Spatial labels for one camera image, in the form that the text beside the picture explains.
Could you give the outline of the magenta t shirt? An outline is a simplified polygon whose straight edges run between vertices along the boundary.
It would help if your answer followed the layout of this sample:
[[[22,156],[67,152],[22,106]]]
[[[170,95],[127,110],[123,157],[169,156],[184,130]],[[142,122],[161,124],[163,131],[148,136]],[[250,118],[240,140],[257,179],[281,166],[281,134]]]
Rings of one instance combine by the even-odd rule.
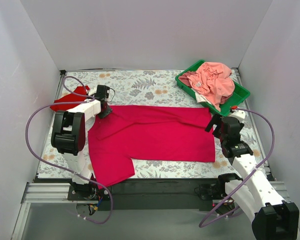
[[[208,108],[116,105],[88,131],[97,182],[108,187],[135,174],[133,159],[213,163]]]

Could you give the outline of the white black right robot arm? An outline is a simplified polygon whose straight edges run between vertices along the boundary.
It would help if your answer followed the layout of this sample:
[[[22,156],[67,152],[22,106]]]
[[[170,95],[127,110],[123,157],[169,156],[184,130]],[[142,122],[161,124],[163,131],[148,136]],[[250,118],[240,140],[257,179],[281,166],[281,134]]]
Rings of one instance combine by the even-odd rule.
[[[244,127],[242,110],[229,116],[214,114],[206,132],[220,141],[223,155],[237,171],[219,175],[216,183],[203,191],[203,199],[220,199],[213,206],[217,213],[221,206],[231,205],[222,217],[241,209],[251,222],[257,240],[295,240],[298,236],[300,211],[293,202],[285,200],[260,169],[252,149],[241,140]]]

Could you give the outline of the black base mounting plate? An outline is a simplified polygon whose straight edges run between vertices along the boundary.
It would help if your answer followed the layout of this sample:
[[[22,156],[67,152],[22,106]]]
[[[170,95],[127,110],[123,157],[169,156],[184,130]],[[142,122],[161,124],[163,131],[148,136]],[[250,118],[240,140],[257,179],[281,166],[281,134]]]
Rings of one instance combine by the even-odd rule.
[[[108,189],[92,183],[71,183],[67,199],[97,204],[99,210],[185,210],[210,211],[225,196],[225,184],[237,180],[234,173],[217,178],[132,178]]]

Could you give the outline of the aluminium front frame rail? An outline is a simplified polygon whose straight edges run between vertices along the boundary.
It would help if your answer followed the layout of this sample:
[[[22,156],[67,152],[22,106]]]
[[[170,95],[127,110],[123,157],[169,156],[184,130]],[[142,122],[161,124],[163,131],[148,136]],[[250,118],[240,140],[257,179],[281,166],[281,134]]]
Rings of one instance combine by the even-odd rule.
[[[249,219],[237,211],[200,228],[216,197],[198,188],[213,178],[132,178],[98,197],[69,179],[28,183],[12,233],[14,240],[252,240]],[[98,205],[93,212],[89,205]]]

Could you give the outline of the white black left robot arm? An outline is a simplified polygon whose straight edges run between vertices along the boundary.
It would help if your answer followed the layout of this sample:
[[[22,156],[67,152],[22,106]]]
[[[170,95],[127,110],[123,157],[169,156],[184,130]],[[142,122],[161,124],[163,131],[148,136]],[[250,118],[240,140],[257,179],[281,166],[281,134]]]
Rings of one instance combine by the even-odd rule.
[[[108,105],[110,92],[115,90],[106,85],[98,85],[89,91],[88,99],[73,108],[58,110],[54,117],[51,145],[57,149],[74,172],[72,182],[81,185],[79,194],[85,200],[96,196],[96,187],[89,183],[93,171],[85,160],[84,148],[88,128],[86,122],[94,117],[105,118],[112,112]]]

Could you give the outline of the green plastic bin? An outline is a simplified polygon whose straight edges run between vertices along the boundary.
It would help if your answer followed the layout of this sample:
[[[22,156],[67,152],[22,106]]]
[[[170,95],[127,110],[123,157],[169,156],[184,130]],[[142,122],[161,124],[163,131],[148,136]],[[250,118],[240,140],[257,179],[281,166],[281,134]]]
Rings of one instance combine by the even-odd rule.
[[[176,75],[175,80],[176,80],[176,85],[183,90],[186,94],[188,94],[191,98],[193,98],[195,101],[196,99],[196,92],[189,86],[187,86],[186,84],[184,84],[183,82],[181,82],[179,80],[179,77],[181,75],[183,75],[186,72],[194,72],[196,71],[203,63],[205,63],[206,61],[203,59],[198,60],[197,62],[195,62],[193,65],[191,65],[190,67],[186,68],[184,71],[182,71],[181,73],[179,73],[178,75]],[[232,71],[232,74],[230,75],[230,77],[237,77],[236,73],[234,71]],[[202,107],[205,108],[209,108],[210,112],[212,114],[220,114],[224,117],[228,116],[231,112],[231,108],[233,106],[238,106],[241,103],[243,103],[249,96],[250,96],[250,92],[244,88],[243,86],[241,86],[238,82],[236,82],[233,78],[232,81],[234,83],[234,91],[233,94],[230,98],[228,98],[224,104],[220,105],[220,111],[218,111],[213,105],[211,105],[208,102],[199,102],[198,104],[200,104]]]

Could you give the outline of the white garment in bin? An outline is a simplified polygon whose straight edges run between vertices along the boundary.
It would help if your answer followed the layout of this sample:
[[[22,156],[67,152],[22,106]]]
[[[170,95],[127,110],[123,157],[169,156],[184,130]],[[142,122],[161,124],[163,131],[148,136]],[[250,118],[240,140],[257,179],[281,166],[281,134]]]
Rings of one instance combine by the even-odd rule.
[[[197,93],[196,91],[194,93],[197,103],[209,103],[209,101],[203,95]]]

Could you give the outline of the salmon pink t shirt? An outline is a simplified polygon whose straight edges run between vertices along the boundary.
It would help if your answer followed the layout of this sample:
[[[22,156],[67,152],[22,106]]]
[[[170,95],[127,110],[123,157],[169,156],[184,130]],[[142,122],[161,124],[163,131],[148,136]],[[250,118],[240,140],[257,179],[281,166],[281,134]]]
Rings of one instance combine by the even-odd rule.
[[[231,75],[232,70],[223,63],[204,62],[187,78],[192,89],[220,111],[220,105],[224,104],[235,90]]]

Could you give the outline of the dusty rose t shirt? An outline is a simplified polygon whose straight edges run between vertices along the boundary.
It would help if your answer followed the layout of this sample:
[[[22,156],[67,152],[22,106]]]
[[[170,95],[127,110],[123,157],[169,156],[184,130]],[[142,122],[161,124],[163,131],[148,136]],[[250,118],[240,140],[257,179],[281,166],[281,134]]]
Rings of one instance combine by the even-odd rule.
[[[192,76],[195,74],[196,74],[195,71],[187,71],[187,72],[183,73],[182,75],[180,75],[178,77],[178,80],[180,82],[182,82],[183,84],[185,84],[189,88],[192,88],[192,84],[194,84],[195,86],[198,86],[198,80],[194,79],[193,77],[191,77],[189,79],[189,76]]]

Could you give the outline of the folded red t shirt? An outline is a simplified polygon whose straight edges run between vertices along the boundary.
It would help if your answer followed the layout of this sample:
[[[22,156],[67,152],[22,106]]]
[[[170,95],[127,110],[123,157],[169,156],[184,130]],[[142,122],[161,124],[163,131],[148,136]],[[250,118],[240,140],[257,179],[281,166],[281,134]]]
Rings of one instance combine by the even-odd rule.
[[[50,106],[50,109],[53,110],[54,112],[57,112],[57,111],[67,111],[69,109],[75,108],[80,104],[80,102],[83,102],[86,99],[86,97],[82,95],[86,95],[89,90],[90,88],[88,85],[86,85],[85,87],[78,86],[74,90],[74,93],[79,94],[81,96],[76,95],[74,93],[69,93],[67,95],[64,95],[63,97],[55,100],[53,103],[56,105]]]

